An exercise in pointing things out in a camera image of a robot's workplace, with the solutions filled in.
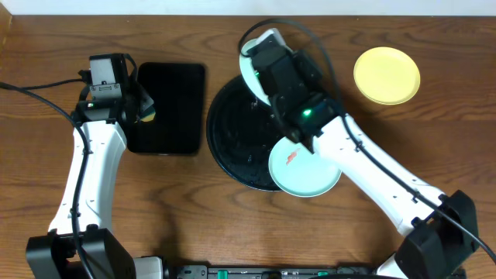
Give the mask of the green yellow sponge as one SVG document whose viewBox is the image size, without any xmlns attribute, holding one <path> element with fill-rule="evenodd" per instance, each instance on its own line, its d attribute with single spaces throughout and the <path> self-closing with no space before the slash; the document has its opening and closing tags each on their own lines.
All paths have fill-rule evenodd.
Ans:
<svg viewBox="0 0 496 279">
<path fill-rule="evenodd" d="M 150 122 L 154 120 L 156 115 L 155 109 L 153 107 L 148 108 L 145 112 L 144 115 L 140 117 L 141 122 Z"/>
</svg>

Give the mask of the light blue plate top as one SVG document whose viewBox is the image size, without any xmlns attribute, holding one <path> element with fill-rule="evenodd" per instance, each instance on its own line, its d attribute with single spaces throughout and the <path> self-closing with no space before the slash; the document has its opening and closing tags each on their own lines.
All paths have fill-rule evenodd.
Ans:
<svg viewBox="0 0 496 279">
<path fill-rule="evenodd" d="M 239 68 L 241 76 L 246 84 L 246 86 L 251 91 L 252 95 L 260 101 L 265 106 L 270 107 L 270 101 L 268 96 L 264 93 L 258 77 L 253 69 L 252 59 L 245 57 L 242 54 L 239 55 Z"/>
</svg>

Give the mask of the light blue plate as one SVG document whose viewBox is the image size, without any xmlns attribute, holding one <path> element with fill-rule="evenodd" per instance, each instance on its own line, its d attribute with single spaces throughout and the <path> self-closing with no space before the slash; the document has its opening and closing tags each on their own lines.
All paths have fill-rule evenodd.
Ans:
<svg viewBox="0 0 496 279">
<path fill-rule="evenodd" d="M 268 96 L 264 93 L 258 77 L 253 69 L 252 59 L 245 57 L 242 54 L 239 55 L 239 68 L 241 76 L 246 84 L 246 86 L 251 91 L 252 95 L 260 101 L 265 106 L 270 107 L 270 101 Z"/>
<path fill-rule="evenodd" d="M 268 168 L 272 180 L 280 189 L 300 198 L 326 193 L 336 185 L 342 173 L 332 162 L 286 137 L 274 145 Z"/>
</svg>

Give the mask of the yellow plate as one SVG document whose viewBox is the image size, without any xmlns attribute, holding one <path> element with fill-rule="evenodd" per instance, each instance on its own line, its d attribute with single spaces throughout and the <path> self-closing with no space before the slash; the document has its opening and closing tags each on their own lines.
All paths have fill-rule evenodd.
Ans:
<svg viewBox="0 0 496 279">
<path fill-rule="evenodd" d="M 414 60 L 406 53 L 386 46 L 363 52 L 354 65 L 353 78 L 362 95 L 381 105 L 409 101 L 421 83 Z"/>
</svg>

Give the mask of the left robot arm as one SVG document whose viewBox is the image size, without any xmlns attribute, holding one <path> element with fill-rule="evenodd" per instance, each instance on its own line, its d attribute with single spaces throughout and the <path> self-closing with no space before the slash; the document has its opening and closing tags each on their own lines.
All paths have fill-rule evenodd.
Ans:
<svg viewBox="0 0 496 279">
<path fill-rule="evenodd" d="M 64 196 L 45 236 L 29 238 L 28 265 L 37 278 L 162 278 L 159 257 L 132 257 L 112 234 L 112 200 L 125 131 L 153 109 L 128 72 L 128 54 L 90 57 L 85 86 L 70 115 L 74 153 Z"/>
</svg>

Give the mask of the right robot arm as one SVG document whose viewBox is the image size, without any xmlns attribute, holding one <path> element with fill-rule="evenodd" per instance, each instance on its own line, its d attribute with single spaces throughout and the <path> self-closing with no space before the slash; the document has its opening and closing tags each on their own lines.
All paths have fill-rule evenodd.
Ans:
<svg viewBox="0 0 496 279">
<path fill-rule="evenodd" d="M 325 91 L 305 52 L 269 30 L 241 46 L 239 65 L 284 138 L 335 165 L 403 236 L 377 276 L 447 278 L 482 247 L 474 201 L 462 191 L 446 195 L 385 153 Z"/>
</svg>

